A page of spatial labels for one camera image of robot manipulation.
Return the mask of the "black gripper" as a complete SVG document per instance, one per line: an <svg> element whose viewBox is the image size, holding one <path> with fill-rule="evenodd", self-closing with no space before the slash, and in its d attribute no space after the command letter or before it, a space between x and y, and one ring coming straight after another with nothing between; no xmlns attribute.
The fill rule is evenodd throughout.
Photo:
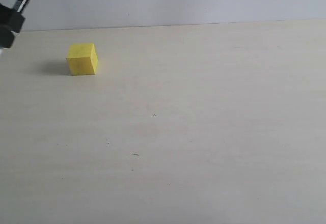
<svg viewBox="0 0 326 224"><path fill-rule="evenodd" d="M12 47L15 34L21 32L25 17L13 8L1 4L1 48Z"/></svg>

